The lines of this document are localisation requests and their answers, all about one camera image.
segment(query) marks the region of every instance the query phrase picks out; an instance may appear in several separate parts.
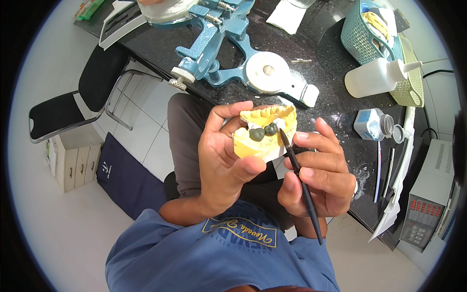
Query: round disc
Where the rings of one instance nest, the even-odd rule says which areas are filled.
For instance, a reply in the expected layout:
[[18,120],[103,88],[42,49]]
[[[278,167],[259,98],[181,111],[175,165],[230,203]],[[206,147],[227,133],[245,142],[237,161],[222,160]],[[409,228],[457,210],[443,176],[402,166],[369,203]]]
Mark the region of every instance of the round disc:
[[261,92],[274,93],[284,87],[290,69],[278,54],[259,52],[247,62],[245,68],[250,84]]

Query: pen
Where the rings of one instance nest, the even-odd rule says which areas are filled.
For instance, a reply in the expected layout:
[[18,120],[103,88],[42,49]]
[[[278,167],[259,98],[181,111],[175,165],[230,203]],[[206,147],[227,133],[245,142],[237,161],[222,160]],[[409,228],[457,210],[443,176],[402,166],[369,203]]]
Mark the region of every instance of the pen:
[[[284,131],[279,128],[281,133],[282,143],[284,144],[287,153],[289,154],[290,163],[292,163],[293,172],[299,177],[300,173],[300,164],[298,163],[297,158],[295,157],[295,153],[290,146],[289,139],[287,139],[286,134]],[[308,214],[310,215],[311,222],[313,223],[313,227],[315,228],[316,236],[318,237],[318,242],[320,245],[323,245],[323,237],[321,236],[321,228],[319,227],[318,215],[316,214],[315,204],[313,204],[313,200],[311,199],[310,189],[308,185],[304,183],[300,179],[300,183],[302,184],[302,195],[305,200],[306,209],[308,210]]]

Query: chair seat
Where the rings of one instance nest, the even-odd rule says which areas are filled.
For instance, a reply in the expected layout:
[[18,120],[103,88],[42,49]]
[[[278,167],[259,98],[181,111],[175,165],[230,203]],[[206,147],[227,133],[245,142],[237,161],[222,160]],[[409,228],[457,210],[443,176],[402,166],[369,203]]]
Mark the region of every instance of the chair seat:
[[105,105],[128,58],[118,43],[106,51],[98,45],[94,48],[78,85],[79,93],[90,110],[98,112]]
[[30,110],[29,118],[34,120],[32,139],[85,120],[72,93],[65,93],[38,104]]

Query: black granite countertop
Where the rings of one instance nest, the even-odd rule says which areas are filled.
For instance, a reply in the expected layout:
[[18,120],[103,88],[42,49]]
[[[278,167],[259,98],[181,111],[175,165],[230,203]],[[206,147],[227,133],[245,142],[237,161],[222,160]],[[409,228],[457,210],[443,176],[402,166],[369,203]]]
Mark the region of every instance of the black granite countertop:
[[[359,220],[370,231],[374,230],[382,217],[387,201],[373,203],[377,173],[377,142],[361,139],[353,130],[353,123],[360,109],[380,108],[390,114],[394,121],[403,125],[405,107],[394,101],[389,93],[356,99],[346,90],[345,74],[356,68],[357,61],[345,50],[340,42],[340,33],[344,17],[355,3],[350,0],[336,0],[334,5],[326,1],[309,8],[295,35],[266,23],[279,0],[256,0],[248,19],[247,33],[251,46],[257,50],[271,51],[282,56],[290,66],[304,76],[309,84],[315,85],[320,93],[314,108],[297,107],[298,131],[312,132],[314,122],[322,117],[333,128],[344,149],[347,164],[351,172],[358,178],[361,190],[356,194],[350,206],[350,214]],[[112,10],[112,1],[106,1],[89,21],[76,21],[75,24],[86,31],[99,36],[102,22]],[[189,48],[200,33],[197,27],[181,27],[174,29],[156,29],[144,24],[119,40],[150,66],[165,74],[180,62],[175,54],[177,46]],[[311,63],[291,64],[294,58],[312,59]],[[217,59],[221,69],[234,68],[243,61],[243,54],[229,40],[225,39]],[[259,95],[248,90],[239,81],[213,88],[205,80],[189,85],[193,94],[199,94],[214,103],[227,104],[242,100],[252,100],[257,105],[284,104],[278,96]],[[392,139],[384,139],[382,147],[382,172],[380,193],[383,192],[388,169],[389,150],[396,148],[395,165],[392,180],[398,172],[404,144],[396,144]],[[381,238],[391,249],[393,243]]]

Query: black cable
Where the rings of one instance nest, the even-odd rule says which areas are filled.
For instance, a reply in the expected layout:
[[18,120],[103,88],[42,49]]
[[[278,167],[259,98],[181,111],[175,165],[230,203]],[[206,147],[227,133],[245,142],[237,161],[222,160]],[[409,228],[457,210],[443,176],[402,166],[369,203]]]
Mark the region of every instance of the black cable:
[[426,73],[425,75],[423,75],[423,78],[425,78],[425,77],[427,77],[427,76],[430,76],[430,75],[432,75],[432,74],[435,74],[435,73],[440,73],[440,72],[454,73],[453,70],[439,69],[439,70],[435,70],[435,71],[430,72],[430,73]]
[[423,134],[425,134],[426,131],[433,131],[433,133],[435,133],[436,135],[436,139],[438,140],[438,133],[436,133],[435,130],[433,130],[433,128],[426,128],[425,130],[423,130],[422,134],[420,135],[420,137],[423,137]]

